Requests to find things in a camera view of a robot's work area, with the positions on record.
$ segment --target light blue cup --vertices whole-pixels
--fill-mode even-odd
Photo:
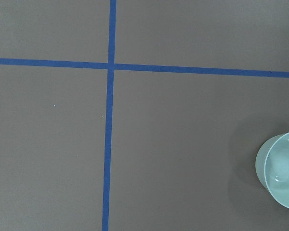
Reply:
[[[274,199],[289,208],[289,133],[275,136],[261,146],[256,172]]]

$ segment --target horizontal blue line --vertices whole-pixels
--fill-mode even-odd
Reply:
[[[206,67],[185,67],[185,66],[115,64],[115,70],[289,78],[289,72],[222,69],[222,68],[206,68]]]
[[[4,59],[4,58],[0,58],[0,65],[50,66],[50,67],[108,69],[108,64],[106,64],[106,63],[73,62],[73,61],[57,61],[57,60],[37,60],[37,59]]]

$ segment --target blue tape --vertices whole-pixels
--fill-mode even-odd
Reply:
[[[105,63],[73,62],[73,61],[57,61],[57,60],[37,60],[37,59],[3,59],[3,58],[0,58],[0,65],[50,66],[50,67],[108,69],[108,64],[105,64]]]
[[[102,231],[108,231],[117,1],[110,0]]]
[[[289,78],[289,72],[280,71],[257,71],[239,69],[221,69],[205,67],[185,67],[185,66],[157,66],[140,64],[115,64],[115,70],[126,71],[152,71],[152,72],[172,72],[172,73],[195,73],[230,76],[258,76],[258,77],[281,77]]]

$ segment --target gray floor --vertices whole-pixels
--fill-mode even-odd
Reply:
[[[107,62],[109,1],[0,0],[0,58]],[[116,63],[289,71],[289,0],[118,0]],[[106,70],[0,65],[0,231],[99,231]],[[110,231],[289,230],[256,153],[289,79],[115,71]]]

